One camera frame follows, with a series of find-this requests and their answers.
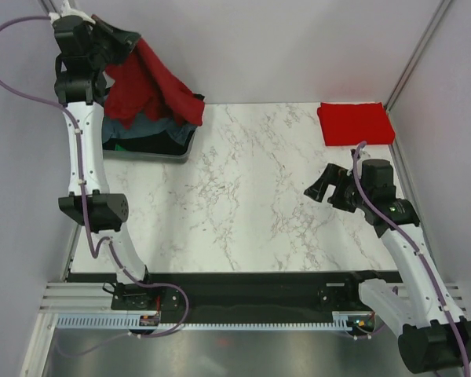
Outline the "dark red t shirt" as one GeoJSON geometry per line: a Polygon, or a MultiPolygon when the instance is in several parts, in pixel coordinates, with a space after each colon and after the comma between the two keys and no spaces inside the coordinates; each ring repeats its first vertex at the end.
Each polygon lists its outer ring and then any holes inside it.
{"type": "Polygon", "coordinates": [[[113,84],[104,114],[126,129],[140,113],[151,121],[171,117],[178,126],[203,124],[204,101],[170,72],[145,40],[137,42],[122,64],[108,65],[105,73],[113,84]]]}

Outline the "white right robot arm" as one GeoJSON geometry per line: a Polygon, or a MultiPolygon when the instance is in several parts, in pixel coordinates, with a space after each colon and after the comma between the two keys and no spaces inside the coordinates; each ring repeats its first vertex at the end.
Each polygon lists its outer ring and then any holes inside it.
{"type": "Polygon", "coordinates": [[[361,210],[391,254],[406,288],[403,300],[379,277],[344,289],[353,309],[368,306],[397,337],[400,356],[414,373],[462,368],[470,375],[471,320],[451,297],[425,245],[420,219],[410,201],[396,195],[394,171],[385,159],[360,159],[351,170],[329,163],[304,194],[335,209],[361,210]]]}

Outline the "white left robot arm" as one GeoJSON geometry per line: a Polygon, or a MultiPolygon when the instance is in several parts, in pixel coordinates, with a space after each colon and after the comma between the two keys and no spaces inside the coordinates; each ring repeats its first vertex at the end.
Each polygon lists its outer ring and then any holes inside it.
{"type": "Polygon", "coordinates": [[[154,309],[157,291],[126,227],[127,198],[111,192],[103,161],[104,71],[109,64],[121,64],[140,35],[112,27],[69,2],[49,16],[60,48],[54,90],[68,128],[71,161],[68,194],[58,199],[59,208],[85,229],[93,258],[109,253],[115,282],[103,289],[112,295],[112,309],[154,309]]]}

